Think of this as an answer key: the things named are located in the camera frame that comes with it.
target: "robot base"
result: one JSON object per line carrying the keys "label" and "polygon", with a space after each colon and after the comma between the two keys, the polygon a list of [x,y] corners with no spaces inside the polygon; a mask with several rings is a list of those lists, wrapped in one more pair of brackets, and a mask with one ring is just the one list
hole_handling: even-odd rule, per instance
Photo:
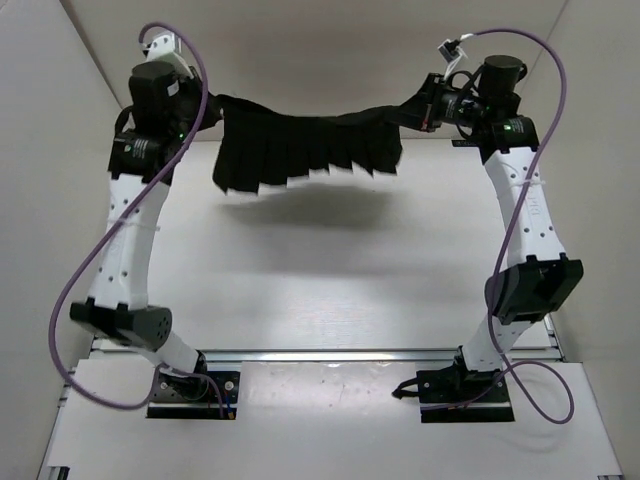
{"label": "robot base", "polygon": [[499,382],[489,393],[468,407],[430,410],[429,407],[474,398],[491,385],[486,382],[468,381],[456,389],[453,375],[453,369],[447,368],[417,372],[422,423],[494,423],[515,420],[509,391],[504,381]]}
{"label": "robot base", "polygon": [[147,418],[235,420],[238,414],[240,370],[212,370],[210,367],[207,376],[216,383],[222,394],[222,401],[225,402],[222,405],[222,418],[214,392],[209,391],[200,399],[189,400],[161,382],[154,387],[152,401],[147,406]]}

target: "black cloth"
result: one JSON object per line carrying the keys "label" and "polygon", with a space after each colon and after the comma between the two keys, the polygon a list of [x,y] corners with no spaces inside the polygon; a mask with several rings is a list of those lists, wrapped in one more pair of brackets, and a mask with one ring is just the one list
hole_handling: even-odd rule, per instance
{"label": "black cloth", "polygon": [[224,192],[257,193],[260,184],[286,185],[293,177],[329,165],[396,173],[402,153],[397,125],[385,122],[395,107],[370,108],[335,117],[282,115],[227,95],[217,95],[223,109],[224,137],[213,171]]}

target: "black mounting plate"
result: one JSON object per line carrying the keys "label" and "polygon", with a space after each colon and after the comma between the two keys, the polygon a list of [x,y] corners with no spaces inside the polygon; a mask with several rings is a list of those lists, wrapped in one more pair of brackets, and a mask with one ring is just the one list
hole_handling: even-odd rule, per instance
{"label": "black mounting plate", "polygon": [[[239,370],[209,370],[207,372],[223,396],[229,398],[231,410],[226,404],[222,405],[224,416],[220,418],[220,409],[215,393],[209,392],[199,400],[191,401],[183,398],[171,387],[162,388],[158,383],[154,386],[151,402],[147,406],[147,418],[171,418],[194,420],[235,420],[238,415],[238,394],[240,392]],[[225,383],[232,382],[233,388],[225,391]]]}
{"label": "black mounting plate", "polygon": [[489,385],[484,382],[466,384],[462,392],[456,391],[450,378],[443,375],[443,370],[419,370],[417,378],[422,423],[494,423],[515,420],[509,391],[504,381],[499,382],[489,393],[468,407],[428,410],[425,407],[464,402],[474,398]]}

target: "white tabletop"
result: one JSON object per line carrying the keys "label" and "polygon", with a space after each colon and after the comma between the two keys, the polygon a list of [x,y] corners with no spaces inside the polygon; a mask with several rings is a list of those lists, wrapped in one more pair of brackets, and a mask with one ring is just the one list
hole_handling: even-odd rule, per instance
{"label": "white tabletop", "polygon": [[[336,171],[225,196],[196,143],[160,217],[150,302],[202,349],[455,348],[504,228],[475,149],[404,141],[397,177]],[[549,346],[544,325],[519,347]]]}
{"label": "white tabletop", "polygon": [[[576,398],[574,420],[548,424],[509,377],[516,421],[421,424],[415,399],[390,395],[410,363],[245,363],[236,421],[146,419],[72,394],[50,466],[69,480],[596,480],[620,470],[580,364],[553,364]],[[139,357],[83,360],[76,378],[120,401],[142,398],[151,367]],[[567,411],[557,380],[522,379],[555,417]]]}

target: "purple cable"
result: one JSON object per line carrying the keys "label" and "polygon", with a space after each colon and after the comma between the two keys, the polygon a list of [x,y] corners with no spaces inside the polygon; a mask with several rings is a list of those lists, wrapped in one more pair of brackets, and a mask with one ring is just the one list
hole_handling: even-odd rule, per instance
{"label": "purple cable", "polygon": [[[204,61],[202,60],[202,57],[200,56],[196,48],[193,46],[193,44],[187,37],[185,37],[177,29],[163,22],[151,22],[146,24],[144,27],[142,27],[142,30],[140,31],[140,35],[138,37],[138,41],[141,44],[144,41],[145,34],[154,27],[163,28],[165,30],[169,30],[173,32],[175,35],[180,37],[180,39],[191,50],[191,53],[193,54],[193,57],[195,58],[196,63],[198,64],[198,69],[200,70],[200,76],[202,80],[202,95],[200,97],[200,106],[198,108],[198,114],[196,115],[196,119],[193,124],[193,127],[187,134],[187,137],[184,139],[182,146],[180,147],[178,152],[176,152],[175,156],[162,168],[162,170],[160,170],[160,172],[158,172],[158,174],[155,177],[153,177],[153,179],[140,192],[140,194],[132,202],[130,202],[129,206],[124,210],[124,212],[122,212],[122,215],[120,215],[118,220],[116,220],[113,226],[109,230],[107,230],[107,233],[105,233],[105,235],[100,239],[100,241],[98,241],[98,243],[93,248],[93,250],[91,250],[89,255],[87,255],[87,258],[85,258],[82,261],[78,269],[73,273],[73,275],[71,275],[71,278],[69,279],[67,284],[64,286],[64,288],[62,289],[62,292],[60,293],[60,296],[56,300],[55,306],[53,307],[53,311],[51,312],[51,319],[49,320],[49,353],[51,354],[51,359],[53,360],[53,364],[56,367],[56,370],[58,370],[58,373],[60,374],[60,376],[63,378],[63,380],[67,384],[69,384],[71,388],[73,388],[73,390],[75,390],[77,393],[82,395],[84,398],[94,403],[97,403],[98,405],[101,405],[103,407],[108,407],[115,410],[138,410],[139,408],[142,408],[145,405],[147,405],[153,395],[153,385],[155,385],[156,381],[158,380],[158,376],[160,374],[160,368],[165,368],[166,365],[156,366],[154,376],[153,376],[152,388],[149,391],[149,394],[147,395],[147,397],[141,402],[136,404],[125,404],[125,403],[119,403],[119,402],[113,402],[111,400],[107,400],[85,389],[82,385],[76,382],[75,379],[69,374],[69,372],[67,371],[67,369],[62,363],[62,359],[60,358],[60,352],[58,352],[58,346],[56,344],[56,326],[58,324],[58,317],[60,316],[60,311],[62,310],[64,301],[66,300],[67,296],[69,295],[69,292],[71,291],[73,286],[76,284],[80,276],[89,267],[91,262],[98,256],[98,254],[109,242],[109,240],[111,240],[111,238],[120,230],[120,228],[122,227],[126,219],[129,217],[129,215],[131,215],[131,213],[142,202],[142,200],[153,189],[153,187],[155,187],[158,184],[158,182],[160,182],[160,180],[164,178],[164,176],[167,175],[167,173],[169,173],[180,162],[180,160],[182,160],[183,155],[191,146],[191,143],[193,142],[193,139],[196,136],[196,133],[198,132],[198,129],[200,128],[200,124],[202,123],[202,119],[204,117],[205,109],[207,107],[208,95],[209,95],[209,82],[207,79],[207,71],[205,69]],[[222,395],[220,394],[220,389],[211,378],[202,374],[179,372],[179,371],[175,371],[175,372],[178,373],[179,375],[196,377],[196,378],[200,378],[202,380],[207,381],[207,383],[211,385],[211,388],[213,388],[213,390],[216,393],[216,397],[218,399],[218,406],[220,408],[220,415],[221,417],[224,416],[224,412],[222,409]]]}
{"label": "purple cable", "polygon": [[[487,390],[485,390],[484,392],[482,392],[480,395],[478,395],[477,397],[473,398],[472,400],[467,400],[465,402],[458,402],[458,403],[452,403],[449,405],[437,405],[434,407],[424,407],[423,410],[439,410],[439,409],[445,409],[445,408],[459,408],[459,407],[467,407],[469,404],[475,402],[476,400],[482,398],[483,396],[485,396],[487,393],[489,393],[491,391],[491,389],[493,388],[493,386],[499,382],[507,373],[511,373],[511,375],[513,376],[513,379],[515,380],[516,384],[520,387],[520,389],[522,390],[522,393],[524,394],[524,396],[527,398],[527,400],[529,400],[529,402],[531,403],[531,405],[533,406],[533,408],[547,421],[554,423],[556,425],[564,425],[566,423],[569,423],[571,421],[571,419],[573,418],[573,415],[575,413],[575,401],[573,398],[573,393],[571,392],[571,388],[569,387],[569,384],[567,383],[567,381],[564,379],[564,377],[562,375],[560,375],[556,370],[554,370],[553,368],[551,368],[549,365],[542,363],[542,362],[538,362],[535,360],[527,360],[527,361],[522,361],[522,362],[517,362],[517,363],[511,363],[509,361],[509,359],[507,358],[507,356],[505,355],[505,353],[502,351],[502,349],[500,348],[500,344],[498,343],[498,339],[496,337],[496,333],[495,330],[493,328],[493,322],[491,322],[491,318],[492,318],[492,312],[491,312],[491,307],[490,305],[493,305],[493,300],[495,298],[495,295],[497,293],[498,290],[498,275],[500,273],[500,268],[502,267],[502,262],[504,260],[505,255],[507,254],[507,249],[509,248],[509,242],[511,241],[511,237],[513,237],[513,233],[515,231],[516,228],[516,222],[518,220],[518,216],[520,215],[520,211],[522,210],[522,207],[524,205],[524,202],[526,200],[527,197],[527,191],[529,190],[529,186],[530,186],[530,180],[533,177],[533,174],[536,170],[536,167],[538,166],[538,162],[540,161],[540,156],[542,155],[542,152],[544,151],[544,149],[546,148],[547,144],[549,143],[549,140],[551,139],[552,135],[554,134],[558,123],[560,122],[560,118],[562,117],[562,113],[564,111],[564,105],[567,99],[567,74],[566,71],[564,69],[564,65],[562,63],[562,60],[560,60],[560,57],[558,56],[557,52],[551,47],[551,45],[549,45],[545,40],[543,40],[542,38],[538,37],[537,35],[534,35],[532,33],[526,32],[524,30],[519,30],[517,28],[491,28],[488,30],[481,30],[479,32],[474,33],[475,36],[481,36],[481,35],[487,35],[490,33],[513,33],[516,35],[521,35],[523,37],[527,37],[531,40],[533,40],[534,42],[538,43],[540,46],[542,46],[542,48],[544,48],[547,52],[549,52],[549,55],[551,55],[551,57],[553,58],[553,61],[555,62],[556,66],[558,67],[558,72],[560,73],[560,83],[561,83],[561,90],[560,90],[560,100],[558,102],[558,109],[556,111],[556,115],[553,118],[553,121],[551,122],[551,126],[549,127],[549,130],[547,131],[547,134],[544,136],[544,138],[542,139],[542,142],[540,142],[540,146],[538,147],[538,151],[535,153],[535,155],[533,156],[533,160],[531,161],[531,165],[529,167],[529,170],[527,172],[527,175],[525,176],[525,181],[522,185],[522,191],[520,192],[520,196],[518,197],[518,201],[516,202],[514,211],[513,211],[513,215],[511,217],[511,220],[509,221],[509,225],[506,229],[506,233],[504,236],[504,240],[502,241],[502,245],[500,247],[500,253],[498,253],[498,258],[496,259],[496,264],[495,267],[493,269],[493,275],[491,277],[491,286],[489,289],[489,301],[488,301],[488,311],[487,311],[487,319],[488,319],[488,323],[489,323],[489,335],[491,336],[491,342],[493,343],[494,348],[496,349],[496,351],[500,354],[500,357],[502,359],[502,361],[504,362],[504,364],[506,365],[506,368],[504,369],[503,372],[500,373],[500,375],[498,375],[496,377],[496,379],[493,382],[493,385],[491,387],[489,387]],[[542,408],[540,408],[540,406],[538,405],[538,403],[535,401],[535,399],[533,398],[533,396],[531,395],[531,393],[529,392],[529,390],[527,390],[527,388],[524,386],[524,384],[522,383],[522,380],[520,380],[520,377],[517,375],[517,373],[515,372],[515,369],[521,365],[535,365],[538,367],[542,367],[545,368],[546,370],[549,370],[551,373],[553,373],[558,380],[560,381],[560,383],[562,384],[562,386],[564,387],[564,389],[567,392],[567,397],[569,398],[569,413],[567,414],[567,416],[561,420],[557,420],[555,418],[550,417],[549,415],[547,415],[546,412],[544,412],[544,410],[542,410]]]}

